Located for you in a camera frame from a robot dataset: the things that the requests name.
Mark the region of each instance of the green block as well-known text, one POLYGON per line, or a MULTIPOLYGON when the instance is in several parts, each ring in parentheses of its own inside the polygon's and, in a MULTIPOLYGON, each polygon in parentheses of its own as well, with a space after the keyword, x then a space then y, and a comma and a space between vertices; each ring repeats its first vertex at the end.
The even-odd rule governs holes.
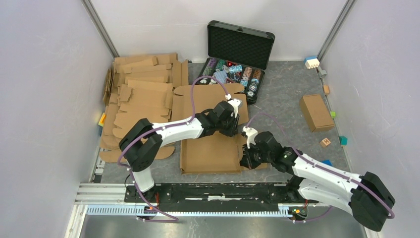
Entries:
POLYGON ((340 139, 341 145, 347 145, 347 137, 345 137, 344 135, 340 135, 338 138, 340 139))

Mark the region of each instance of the cardboard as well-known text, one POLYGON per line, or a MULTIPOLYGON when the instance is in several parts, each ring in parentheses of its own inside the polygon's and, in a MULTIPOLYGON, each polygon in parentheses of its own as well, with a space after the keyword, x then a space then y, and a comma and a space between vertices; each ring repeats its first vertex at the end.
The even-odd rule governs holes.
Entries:
POLYGON ((143 118, 147 118, 153 123, 168 122, 168 119, 161 117, 161 115, 156 115, 152 111, 118 113, 114 121, 114 124, 118 127, 112 129, 112 134, 117 138, 124 138, 128 131, 143 118))
MULTIPOLYGON (((243 90, 240 84, 225 84, 233 98, 242 100, 239 109, 239 124, 248 121, 246 97, 238 94, 243 90)), ((191 116, 190 100, 191 86, 181 86, 174 90, 172 104, 172 120, 180 120, 191 116)), ((225 100, 224 91, 220 85, 197 85, 194 87, 194 103, 196 112, 214 108, 225 100)), ((243 136, 227 137, 218 132, 200 139, 188 139, 181 142, 181 173, 239 173, 242 158, 243 136)))
MULTIPOLYGON (((103 100, 108 106, 100 146, 110 150, 102 153, 104 160, 116 162, 119 142, 138 120, 147 118, 157 123, 170 120, 174 95, 173 84, 168 82, 175 79, 182 85, 183 69, 177 58, 173 53, 115 59, 104 85, 103 100), (172 64, 176 65, 174 75, 172 64)), ((162 147, 157 159, 170 156, 174 149, 162 147)))
MULTIPOLYGON (((138 62, 142 60, 146 60, 151 55, 139 55, 139 56, 130 56, 130 57, 117 57, 115 58, 115 64, 128 64, 133 62, 138 62)), ((168 64, 173 63, 175 60, 178 60, 177 53, 170 53, 170 54, 160 54, 160 55, 153 55, 156 56, 158 64, 168 64)))
MULTIPOLYGON (((169 156, 173 154, 174 151, 175 151, 175 147, 173 146, 161 147, 156 154, 155 160, 168 158, 169 156)), ((118 157, 120 154, 121 154, 120 149, 115 149, 115 150, 110 150, 110 151, 100 151, 99 157, 105 162, 116 163, 118 161, 118 157)), ((124 157, 121 159, 121 162, 126 162, 126 161, 127 160, 124 157)))
POLYGON ((181 84, 181 70, 182 64, 179 61, 175 61, 172 65, 172 83, 173 87, 182 86, 181 84))
POLYGON ((112 150, 112 149, 118 149, 118 141, 115 139, 112 135, 104 135, 102 133, 101 137, 101 144, 100 146, 104 149, 112 150))
POLYGON ((133 62, 133 63, 128 63, 128 64, 124 64, 124 65, 119 65, 118 67, 116 67, 116 72, 117 73, 128 73, 128 71, 131 68, 135 68, 135 67, 140 67, 140 66, 154 66, 157 65, 158 59, 156 56, 152 56, 149 57, 148 59, 142 60, 142 61, 137 61, 137 62, 133 62))
POLYGON ((129 103, 122 103, 120 110, 123 112, 139 112, 142 110, 149 112, 153 110, 153 112, 156 113, 157 115, 168 115, 170 111, 168 108, 154 108, 154 107, 148 107, 148 106, 132 105, 129 103))
POLYGON ((128 102, 131 105, 149 106, 154 108, 165 108, 165 101, 168 93, 145 89, 133 89, 131 99, 128 102))
POLYGON ((159 71, 159 70, 166 70, 171 69, 171 64, 162 64, 156 66, 140 66, 140 67, 129 67, 124 68, 124 73, 142 73, 142 72, 149 72, 149 71, 159 71))
POLYGON ((146 82, 146 81, 138 81, 138 80, 129 80, 128 87, 133 88, 133 89, 144 89, 144 90, 152 90, 152 91, 159 91, 159 92, 172 91, 171 83, 154 83, 154 82, 146 82))
POLYGON ((158 71, 149 71, 149 72, 141 72, 141 73, 120 73, 118 80, 122 80, 125 82, 125 77, 131 77, 131 78, 143 78, 143 77, 164 77, 166 82, 169 82, 169 76, 171 74, 170 69, 166 70, 158 70, 158 71))
POLYGON ((334 128, 334 122, 320 94, 303 96, 299 105, 311 132, 334 128))
POLYGON ((104 122, 104 128, 102 130, 102 134, 104 135, 112 135, 112 129, 115 128, 114 120, 118 112, 118 105, 117 104, 109 104, 108 109, 106 112, 106 119, 104 122))
POLYGON ((131 91, 132 88, 128 87, 127 84, 122 84, 118 102, 128 102, 128 99, 131 96, 131 91))
POLYGON ((125 84, 128 84, 129 80, 139 80, 139 81, 154 82, 154 83, 167 83, 168 82, 168 77, 157 76, 157 77, 138 77, 138 78, 134 78, 134 77, 126 76, 125 77, 125 84))
POLYGON ((181 64, 181 86, 188 85, 188 60, 181 64))

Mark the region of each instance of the metal corner post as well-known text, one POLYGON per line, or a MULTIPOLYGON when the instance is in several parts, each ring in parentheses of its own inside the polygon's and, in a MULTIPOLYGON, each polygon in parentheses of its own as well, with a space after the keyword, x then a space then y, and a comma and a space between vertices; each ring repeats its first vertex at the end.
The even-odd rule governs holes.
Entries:
POLYGON ((332 26, 324 44, 321 47, 321 50, 318 53, 318 60, 321 61, 326 52, 328 51, 329 47, 331 46, 332 42, 334 41, 335 36, 337 35, 338 31, 340 30, 344 20, 346 19, 347 15, 349 14, 350 10, 352 9, 356 0, 347 0, 344 4, 343 9, 341 10, 340 14, 338 15, 337 20, 335 21, 334 25, 332 26))
POLYGON ((86 11, 88 12, 89 16, 91 17, 93 23, 95 24, 99 34, 101 35, 102 39, 104 40, 106 46, 108 47, 109 51, 111 52, 112 56, 119 57, 119 53, 115 48, 114 44, 112 43, 111 38, 106 31, 104 24, 102 23, 101 19, 98 16, 98 13, 95 10, 91 0, 81 0, 83 6, 85 6, 86 11))

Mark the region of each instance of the cable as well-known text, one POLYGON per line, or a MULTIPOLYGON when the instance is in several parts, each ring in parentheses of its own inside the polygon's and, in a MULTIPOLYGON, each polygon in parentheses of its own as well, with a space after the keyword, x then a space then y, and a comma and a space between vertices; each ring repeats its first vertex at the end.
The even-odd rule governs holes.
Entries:
POLYGON ((320 166, 320 165, 318 165, 318 164, 315 164, 314 162, 312 162, 312 161, 310 161, 310 160, 308 160, 307 158, 305 158, 305 157, 303 157, 300 153, 299 153, 299 151, 296 149, 296 147, 293 145, 293 143, 291 142, 291 140, 289 139, 289 137, 287 136, 287 134, 286 134, 286 132, 284 131, 284 128, 280 125, 280 123, 273 117, 273 116, 271 116, 271 115, 269 115, 269 114, 267 114, 267 113, 263 113, 263 112, 260 112, 260 113, 258 113, 258 114, 256 114, 255 116, 253 116, 250 120, 249 120, 249 122, 247 123, 247 125, 246 125, 246 127, 248 127, 250 124, 251 124, 251 122, 255 119, 255 117, 257 117, 257 116, 259 116, 259 115, 264 115, 264 116, 267 116, 267 117, 269 117, 269 118, 271 118, 273 121, 274 121, 274 123, 276 123, 277 124, 277 126, 280 128, 280 130, 281 130, 281 132, 284 134, 284 136, 286 137, 286 140, 289 142, 289 144, 290 144, 290 147, 292 147, 292 149, 293 149, 293 151, 301 158, 301 159, 303 159, 306 163, 308 163, 308 164, 310 164, 310 165, 312 165, 312 166, 314 166, 314 167, 317 167, 317 168, 319 168, 319 169, 321 169, 321 170, 324 170, 324 171, 326 171, 326 172, 328 172, 328 173, 331 173, 331 174, 333 174, 333 175, 335 175, 335 176, 338 176, 338 177, 340 177, 340 178, 342 178, 342 179, 345 179, 345 180, 348 180, 348 181, 350 181, 350 182, 353 182, 353 183, 355 183, 355 184, 357 184, 358 186, 360 186, 361 188, 363 188, 364 190, 366 190, 370 195, 372 195, 387 211, 388 211, 388 213, 389 213, 389 215, 390 216, 388 216, 387 218, 388 219, 394 219, 395 218, 395 214, 394 214, 394 212, 391 210, 391 208, 384 202, 384 201, 382 201, 382 199, 378 196, 378 195, 376 195, 372 190, 370 190, 368 187, 366 187, 364 184, 362 184, 361 182, 359 182, 359 181, 356 181, 356 180, 352 180, 350 177, 348 177, 348 176, 345 176, 345 175, 342 175, 342 174, 340 174, 340 173, 337 173, 336 171, 333 171, 333 170, 330 170, 329 168, 326 168, 326 167, 323 167, 323 166, 320 166))
POLYGON ((309 202, 308 202, 308 200, 307 200, 307 199, 305 199, 305 205, 303 206, 303 209, 307 208, 307 207, 308 207, 308 205, 309 205, 309 202))
MULTIPOLYGON (((215 80, 222 88, 223 88, 223 90, 224 90, 224 92, 225 92, 225 94, 226 94, 226 96, 228 96, 229 95, 229 93, 227 92, 227 89, 226 89, 226 87, 218 80, 218 79, 216 79, 215 77, 212 77, 212 76, 201 76, 201 77, 198 77, 196 80, 194 80, 194 82, 193 82, 193 84, 192 84, 192 86, 191 86, 191 95, 190 95, 190 98, 191 98, 191 105, 192 105, 192 107, 193 107, 193 114, 192 114, 192 116, 191 116, 191 118, 187 121, 187 122, 179 122, 179 123, 175 123, 175 124, 170 124, 170 125, 166 125, 166 128, 170 128, 170 127, 174 127, 174 126, 180 126, 180 125, 186 125, 186 124, 188 124, 188 123, 190 123, 190 122, 192 122, 193 120, 194 120, 194 118, 195 118, 195 114, 196 114, 196 108, 195 108, 195 104, 194 104, 194 95, 193 95, 193 90, 194 90, 194 86, 196 85, 196 83, 200 80, 200 79, 203 79, 203 78, 210 78, 210 79, 213 79, 213 80, 215 80)), ((143 221, 147 221, 147 222, 161 222, 161 223, 174 223, 174 222, 178 222, 179 221, 179 219, 177 218, 177 217, 174 217, 174 216, 171 216, 171 215, 169 215, 169 214, 167 214, 167 213, 165 213, 165 212, 163 212, 163 211, 161 211, 161 210, 159 210, 158 208, 156 208, 156 207, 154 207, 144 196, 143 196, 143 193, 140 191, 140 189, 139 189, 139 186, 137 185, 137 183, 136 183, 136 180, 135 180, 135 178, 134 178, 134 175, 133 175, 133 171, 131 170, 131 167, 129 166, 129 165, 127 165, 127 164, 123 164, 123 163, 121 163, 121 159, 122 159, 122 157, 125 155, 125 153, 127 153, 127 151, 135 144, 135 143, 137 143, 139 140, 141 140, 143 137, 145 137, 145 136, 147 136, 147 135, 149 135, 149 134, 151 134, 151 133, 153 133, 153 132, 155 132, 155 131, 158 131, 158 130, 162 130, 163 129, 163 126, 161 126, 161 127, 157 127, 157 128, 154 128, 154 129, 151 129, 151 130, 149 130, 149 131, 146 131, 145 133, 143 133, 143 134, 141 134, 140 136, 138 136, 137 138, 135 138, 130 144, 128 144, 127 145, 127 147, 125 147, 125 149, 121 152, 121 154, 119 155, 119 157, 118 157, 118 160, 117 160, 117 164, 119 165, 119 166, 123 166, 123 167, 126 167, 127 168, 127 170, 129 171, 129 173, 130 173, 130 175, 131 175, 131 179, 134 181, 134 185, 135 185, 135 187, 136 187, 136 189, 137 189, 137 191, 139 192, 139 195, 140 195, 140 197, 141 197, 141 199, 147 204, 147 205, 149 205, 151 208, 153 208, 153 209, 155 209, 157 212, 159 212, 159 213, 161 213, 161 214, 163 214, 163 215, 165 215, 165 216, 167 216, 167 217, 169 217, 169 218, 172 218, 173 220, 145 220, 145 219, 143 219, 143 221)))
POLYGON ((319 219, 321 219, 321 218, 325 217, 328 213, 330 213, 330 212, 331 212, 331 210, 332 210, 332 206, 330 206, 330 207, 328 208, 328 210, 327 210, 324 214, 320 215, 319 217, 315 217, 315 218, 311 218, 311 219, 305 219, 305 220, 303 220, 303 221, 293 220, 293 223, 306 223, 306 222, 314 222, 314 221, 316 221, 316 220, 319 220, 319 219))
POLYGON ((127 175, 127 177, 125 178, 125 181, 124 181, 124 186, 125 186, 125 189, 127 190, 128 188, 127 188, 127 179, 130 177, 130 175, 127 175))

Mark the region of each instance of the floor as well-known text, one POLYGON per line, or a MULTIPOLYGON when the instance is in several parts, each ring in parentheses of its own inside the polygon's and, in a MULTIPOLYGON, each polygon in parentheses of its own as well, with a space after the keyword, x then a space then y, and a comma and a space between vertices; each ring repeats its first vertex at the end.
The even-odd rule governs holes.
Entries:
MULTIPOLYGON (((309 218, 324 213, 325 207, 310 208, 309 218)), ((180 217, 181 224, 139 222, 132 216, 86 216, 81 238, 366 238, 354 218, 333 208, 322 219, 292 224, 287 218, 268 217, 180 217)))
MULTIPOLYGON (((203 65, 189 64, 190 83, 198 76, 203 65)), ((309 131, 299 107, 299 100, 302 96, 310 94, 323 95, 322 84, 315 69, 306 69, 300 61, 269 62, 258 100, 248 106, 250 118, 261 111, 273 115, 283 125, 298 149, 314 159, 328 159, 334 167, 349 171, 337 130, 334 128, 315 133, 309 131), (326 137, 331 144, 323 148, 319 142, 326 137)), ((251 126, 258 131, 269 130, 283 146, 290 146, 280 129, 269 118, 261 116, 255 119, 251 126)), ((241 174, 181 175, 179 158, 180 143, 177 143, 172 156, 155 160, 151 165, 155 182, 282 182, 291 177, 271 166, 261 170, 243 171, 241 174)), ((114 163, 106 163, 101 182, 123 183, 127 175, 128 172, 124 168, 114 163)))

